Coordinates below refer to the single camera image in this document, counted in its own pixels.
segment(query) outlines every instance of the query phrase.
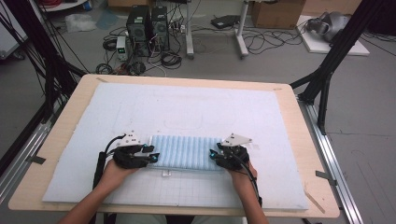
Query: concrete floor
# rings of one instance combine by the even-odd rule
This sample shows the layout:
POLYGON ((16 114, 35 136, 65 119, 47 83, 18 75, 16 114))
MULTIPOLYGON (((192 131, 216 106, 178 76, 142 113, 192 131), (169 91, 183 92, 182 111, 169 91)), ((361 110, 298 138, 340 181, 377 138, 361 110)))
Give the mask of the concrete floor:
MULTIPOLYGON (((71 13, 85 13, 78 8, 53 14, 55 21, 71 13)), ((88 14, 98 21, 103 10, 88 14)), ((210 18, 194 22, 209 25, 210 18)), ((118 19, 107 30, 64 34, 64 38, 88 70, 94 71, 103 62, 103 37, 125 24, 118 19)), ((188 60, 185 48, 180 52, 182 65, 165 70, 168 77, 240 80, 291 83, 315 71, 326 55, 308 53, 304 44, 285 45, 260 55, 239 59, 239 50, 232 35, 194 35, 196 53, 188 60)), ((396 43, 370 39, 378 46, 396 53, 396 43)), ((370 51, 368 57, 347 56, 335 71, 330 89, 326 130, 346 182, 360 210, 364 223, 396 223, 396 71, 395 56, 361 39, 370 51)), ((80 66, 71 51, 67 60, 80 66)), ((6 60, 0 63, 0 156, 9 148, 44 98, 32 65, 28 60, 6 60)), ((160 69, 151 69, 146 76, 163 77, 160 69)), ((10 211, 6 197, 0 205, 0 223, 53 223, 64 213, 10 211)), ((312 223, 347 223, 343 215, 337 219, 310 219, 312 223)), ((303 223, 298 218, 270 218, 270 223, 303 223)))

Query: wooden table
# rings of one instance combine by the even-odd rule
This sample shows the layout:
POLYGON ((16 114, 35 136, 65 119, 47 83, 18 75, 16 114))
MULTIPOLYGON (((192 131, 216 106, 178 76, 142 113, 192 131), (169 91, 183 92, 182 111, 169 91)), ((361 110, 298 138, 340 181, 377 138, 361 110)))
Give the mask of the wooden table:
MULTIPOLYGON (((61 116, 53 126, 37 156, 47 159, 42 165, 32 163, 9 201, 14 210, 68 211, 73 203, 43 203, 42 198, 52 179, 57 162, 69 142, 79 119, 101 82, 167 85, 183 87, 211 87, 224 89, 273 91, 285 122, 290 145, 298 166, 304 192, 309 203, 305 211, 265 211, 268 217, 338 217, 339 208, 328 180, 316 177, 323 172, 318 153, 305 124, 300 107, 291 87, 287 84, 256 83, 223 80, 202 80, 165 77, 122 77, 86 75, 79 82, 61 116)), ((142 206, 104 204, 100 212, 242 216, 242 209, 197 208, 173 206, 142 206)))

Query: folded blue towel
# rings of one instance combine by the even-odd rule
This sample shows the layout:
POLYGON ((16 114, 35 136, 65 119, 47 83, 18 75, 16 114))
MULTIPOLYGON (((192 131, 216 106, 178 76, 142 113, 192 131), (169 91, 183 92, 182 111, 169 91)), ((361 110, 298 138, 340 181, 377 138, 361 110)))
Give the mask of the folded blue towel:
POLYGON ((221 167, 209 158, 209 149, 217 149, 221 138, 154 135, 151 144, 153 153, 159 152, 154 168, 197 171, 221 171, 221 167))

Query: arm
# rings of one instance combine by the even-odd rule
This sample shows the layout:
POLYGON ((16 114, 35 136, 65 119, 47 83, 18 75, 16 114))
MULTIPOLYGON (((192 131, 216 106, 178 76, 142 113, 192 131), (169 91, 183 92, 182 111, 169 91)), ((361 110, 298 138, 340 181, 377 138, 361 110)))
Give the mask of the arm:
MULTIPOLYGON (((257 177, 257 171, 249 162, 248 167, 250 172, 257 177)), ((247 216, 248 224, 268 224, 267 217, 265 216, 259 201, 256 198, 254 188, 247 175, 235 171, 229 171, 233 178, 233 187, 238 193, 239 199, 244 206, 245 215, 247 216)))
POLYGON ((88 223, 103 200, 118 188, 126 176, 138 169, 123 169, 111 160, 107 163, 103 176, 96 188, 79 202, 59 223, 88 223))

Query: brown box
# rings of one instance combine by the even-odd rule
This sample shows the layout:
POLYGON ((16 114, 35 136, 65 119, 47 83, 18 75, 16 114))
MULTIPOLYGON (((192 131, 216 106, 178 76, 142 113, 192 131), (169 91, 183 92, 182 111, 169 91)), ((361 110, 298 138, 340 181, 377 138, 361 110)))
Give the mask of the brown box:
POLYGON ((278 0, 277 3, 255 3, 251 19, 256 27, 294 29, 305 0, 278 0))
POLYGON ((306 0, 302 14, 320 16, 325 11, 338 11, 352 15, 360 3, 361 0, 306 0))
POLYGON ((107 0, 109 7, 132 7, 133 5, 152 6, 152 0, 107 0))

